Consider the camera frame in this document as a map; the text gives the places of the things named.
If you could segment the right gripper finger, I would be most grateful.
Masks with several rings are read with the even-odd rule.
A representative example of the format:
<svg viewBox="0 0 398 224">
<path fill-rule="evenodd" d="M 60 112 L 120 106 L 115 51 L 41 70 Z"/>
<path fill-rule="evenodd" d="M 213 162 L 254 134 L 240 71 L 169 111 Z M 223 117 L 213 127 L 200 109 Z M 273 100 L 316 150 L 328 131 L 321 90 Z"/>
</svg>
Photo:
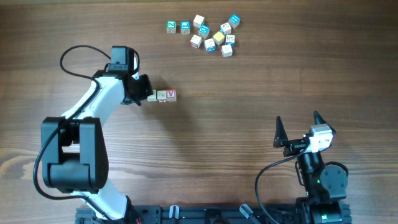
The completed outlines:
<svg viewBox="0 0 398 224">
<path fill-rule="evenodd" d="M 274 148 L 285 147 L 289 145 L 289 139 L 284 129 L 282 118 L 276 117 L 275 137 L 274 137 Z"/>
<path fill-rule="evenodd" d="M 336 130 L 322 118 L 318 111 L 313 112 L 313 119 L 316 125 L 327 124 L 328 127 L 331 129 L 332 134 L 336 134 Z"/>
</svg>

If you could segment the plain beige wooden block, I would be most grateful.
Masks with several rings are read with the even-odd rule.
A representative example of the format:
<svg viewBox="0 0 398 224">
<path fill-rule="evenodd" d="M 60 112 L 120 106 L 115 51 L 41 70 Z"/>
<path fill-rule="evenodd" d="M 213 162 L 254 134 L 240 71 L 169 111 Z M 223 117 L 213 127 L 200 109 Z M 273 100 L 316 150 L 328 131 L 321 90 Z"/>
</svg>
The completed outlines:
<svg viewBox="0 0 398 224">
<path fill-rule="evenodd" d="M 147 97 L 147 101 L 157 101 L 157 90 L 152 90 L 152 94 Z"/>
</svg>

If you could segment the red bottom wooden block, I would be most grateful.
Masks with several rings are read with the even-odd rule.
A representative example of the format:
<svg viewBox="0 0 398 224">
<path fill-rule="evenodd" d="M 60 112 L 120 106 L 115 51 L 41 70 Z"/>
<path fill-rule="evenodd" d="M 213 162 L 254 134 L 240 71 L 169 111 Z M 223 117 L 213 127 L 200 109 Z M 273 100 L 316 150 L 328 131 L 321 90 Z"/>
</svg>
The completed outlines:
<svg viewBox="0 0 398 224">
<path fill-rule="evenodd" d="M 157 101 L 159 103 L 167 102 L 167 91 L 166 90 L 158 90 L 157 91 Z"/>
</svg>

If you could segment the red V letter block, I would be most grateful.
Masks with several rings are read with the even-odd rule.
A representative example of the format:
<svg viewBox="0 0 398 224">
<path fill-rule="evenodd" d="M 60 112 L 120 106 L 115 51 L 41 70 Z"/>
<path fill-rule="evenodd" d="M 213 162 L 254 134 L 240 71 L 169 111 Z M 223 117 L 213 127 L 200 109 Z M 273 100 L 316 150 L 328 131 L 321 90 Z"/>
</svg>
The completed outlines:
<svg viewBox="0 0 398 224">
<path fill-rule="evenodd" d="M 177 100 L 176 90 L 166 90 L 166 99 L 168 102 Z"/>
</svg>

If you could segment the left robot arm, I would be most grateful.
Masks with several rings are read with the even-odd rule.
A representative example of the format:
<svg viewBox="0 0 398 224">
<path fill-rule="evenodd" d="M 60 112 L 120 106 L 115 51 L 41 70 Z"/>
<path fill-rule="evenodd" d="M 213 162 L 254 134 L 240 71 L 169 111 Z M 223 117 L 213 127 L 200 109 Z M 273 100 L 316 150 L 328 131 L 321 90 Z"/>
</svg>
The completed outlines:
<svg viewBox="0 0 398 224">
<path fill-rule="evenodd" d="M 118 105 L 139 105 L 152 87 L 149 77 L 139 74 L 134 49 L 114 46 L 108 59 L 104 69 L 89 78 L 90 89 L 74 107 L 43 120 L 34 186 L 51 200 L 85 202 L 87 208 L 76 211 L 76 223 L 141 223 L 130 198 L 108 178 L 103 126 Z"/>
</svg>

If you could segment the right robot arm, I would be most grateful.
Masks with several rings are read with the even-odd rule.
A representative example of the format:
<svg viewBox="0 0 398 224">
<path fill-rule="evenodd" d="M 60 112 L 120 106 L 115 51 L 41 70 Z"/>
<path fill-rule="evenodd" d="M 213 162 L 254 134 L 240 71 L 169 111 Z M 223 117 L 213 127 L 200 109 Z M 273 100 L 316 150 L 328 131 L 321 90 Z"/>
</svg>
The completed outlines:
<svg viewBox="0 0 398 224">
<path fill-rule="evenodd" d="M 300 223 L 351 223 L 346 198 L 349 171 L 340 162 L 324 162 L 321 152 L 331 148 L 336 131 L 313 112 L 315 124 L 300 139 L 288 139 L 282 118 L 276 118 L 274 147 L 283 147 L 284 156 L 296 158 L 295 169 L 307 196 L 296 200 Z"/>
</svg>

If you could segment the red edged wooden block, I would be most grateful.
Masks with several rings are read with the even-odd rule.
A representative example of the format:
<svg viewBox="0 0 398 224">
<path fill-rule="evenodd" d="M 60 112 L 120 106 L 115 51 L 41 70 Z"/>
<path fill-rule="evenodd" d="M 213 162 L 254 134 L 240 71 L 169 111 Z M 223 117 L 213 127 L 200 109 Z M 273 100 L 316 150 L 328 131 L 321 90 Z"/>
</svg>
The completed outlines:
<svg viewBox="0 0 398 224">
<path fill-rule="evenodd" d="M 198 35 L 193 35 L 192 38 L 190 39 L 190 45 L 193 48 L 199 49 L 202 43 L 202 38 Z"/>
</svg>

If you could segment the blue sided wooden block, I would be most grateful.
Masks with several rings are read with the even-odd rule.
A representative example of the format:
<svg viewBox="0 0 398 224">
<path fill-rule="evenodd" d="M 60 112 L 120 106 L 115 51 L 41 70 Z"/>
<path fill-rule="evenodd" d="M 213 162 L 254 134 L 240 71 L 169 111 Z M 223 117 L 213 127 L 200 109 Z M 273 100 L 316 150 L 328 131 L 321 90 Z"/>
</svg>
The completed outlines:
<svg viewBox="0 0 398 224">
<path fill-rule="evenodd" d="M 209 52 L 213 52 L 216 50 L 216 45 L 213 39 L 207 39 L 204 41 L 204 45 L 205 45 L 205 49 L 206 51 Z"/>
</svg>

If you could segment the blue D letter block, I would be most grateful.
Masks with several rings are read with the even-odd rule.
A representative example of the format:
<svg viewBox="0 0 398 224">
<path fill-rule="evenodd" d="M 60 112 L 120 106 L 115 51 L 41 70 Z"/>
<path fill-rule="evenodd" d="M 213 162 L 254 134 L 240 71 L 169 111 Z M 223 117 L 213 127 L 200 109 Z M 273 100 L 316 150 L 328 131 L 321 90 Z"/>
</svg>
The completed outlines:
<svg viewBox="0 0 398 224">
<path fill-rule="evenodd" d="M 210 28 L 206 25 L 201 25 L 199 30 L 198 30 L 198 35 L 201 38 L 206 39 L 208 37 L 208 34 L 210 33 Z"/>
</svg>

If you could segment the plain top wooden block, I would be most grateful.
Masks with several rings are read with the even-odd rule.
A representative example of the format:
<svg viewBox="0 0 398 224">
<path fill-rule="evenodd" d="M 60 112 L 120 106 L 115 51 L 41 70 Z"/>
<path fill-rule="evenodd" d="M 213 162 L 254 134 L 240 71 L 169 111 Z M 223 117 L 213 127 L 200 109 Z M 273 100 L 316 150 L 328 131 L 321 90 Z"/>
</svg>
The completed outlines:
<svg viewBox="0 0 398 224">
<path fill-rule="evenodd" d="M 200 28 L 205 22 L 205 18 L 201 15 L 196 15 L 193 20 L 193 26 L 196 28 Z"/>
</svg>

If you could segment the white bird picture block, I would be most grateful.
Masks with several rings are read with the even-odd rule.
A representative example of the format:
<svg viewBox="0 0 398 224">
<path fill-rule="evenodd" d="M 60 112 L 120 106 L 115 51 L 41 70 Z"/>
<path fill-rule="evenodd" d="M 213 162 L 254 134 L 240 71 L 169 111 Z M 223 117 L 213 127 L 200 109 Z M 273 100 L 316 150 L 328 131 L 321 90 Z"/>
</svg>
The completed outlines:
<svg viewBox="0 0 398 224">
<path fill-rule="evenodd" d="M 223 57 L 230 57 L 233 55 L 233 48 L 231 45 L 226 44 L 221 47 L 221 53 Z"/>
</svg>

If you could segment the blue picture wooden block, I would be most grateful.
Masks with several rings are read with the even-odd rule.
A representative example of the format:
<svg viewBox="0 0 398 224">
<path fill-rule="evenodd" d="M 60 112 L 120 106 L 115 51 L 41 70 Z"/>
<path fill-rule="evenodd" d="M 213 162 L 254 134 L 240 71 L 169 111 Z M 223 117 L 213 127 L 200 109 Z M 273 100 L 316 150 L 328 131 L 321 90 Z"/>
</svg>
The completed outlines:
<svg viewBox="0 0 398 224">
<path fill-rule="evenodd" d="M 225 36 L 225 44 L 226 45 L 230 45 L 231 47 L 234 47 L 235 46 L 235 41 L 236 41 L 235 35 L 228 34 L 228 35 Z"/>
</svg>

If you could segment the blue edged picture block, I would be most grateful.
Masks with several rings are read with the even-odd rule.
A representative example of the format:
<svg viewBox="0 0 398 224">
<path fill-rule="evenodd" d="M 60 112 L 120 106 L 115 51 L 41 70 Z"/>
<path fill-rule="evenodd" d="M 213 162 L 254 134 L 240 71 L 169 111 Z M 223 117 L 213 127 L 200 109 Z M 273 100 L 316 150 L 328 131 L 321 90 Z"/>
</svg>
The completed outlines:
<svg viewBox="0 0 398 224">
<path fill-rule="evenodd" d="M 220 25 L 220 32 L 223 35 L 229 35 L 232 31 L 232 27 L 230 26 L 229 22 L 226 22 L 222 25 Z"/>
</svg>

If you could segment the blue top corner block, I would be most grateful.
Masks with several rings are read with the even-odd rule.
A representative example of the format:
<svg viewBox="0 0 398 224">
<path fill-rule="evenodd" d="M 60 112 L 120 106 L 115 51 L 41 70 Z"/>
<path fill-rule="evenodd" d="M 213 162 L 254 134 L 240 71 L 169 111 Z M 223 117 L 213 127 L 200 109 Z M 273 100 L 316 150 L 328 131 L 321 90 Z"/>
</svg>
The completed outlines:
<svg viewBox="0 0 398 224">
<path fill-rule="evenodd" d="M 233 29 L 235 29 L 235 28 L 237 28 L 237 26 L 240 24 L 240 21 L 241 21 L 241 18 L 240 18 L 238 15 L 233 14 L 233 15 L 229 18 L 228 23 L 230 24 L 230 26 L 231 26 Z"/>
</svg>

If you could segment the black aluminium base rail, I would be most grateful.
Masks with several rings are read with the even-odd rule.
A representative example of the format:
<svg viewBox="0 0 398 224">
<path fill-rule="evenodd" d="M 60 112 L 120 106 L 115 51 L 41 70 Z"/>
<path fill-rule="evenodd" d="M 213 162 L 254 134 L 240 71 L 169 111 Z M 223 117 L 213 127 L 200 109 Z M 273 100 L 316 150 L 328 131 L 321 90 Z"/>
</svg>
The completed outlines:
<svg viewBox="0 0 398 224">
<path fill-rule="evenodd" d="M 135 206 L 133 214 L 113 223 L 184 224 L 184 223 L 336 223 L 353 222 L 349 205 L 267 205 L 265 214 L 261 207 L 170 207 Z"/>
</svg>

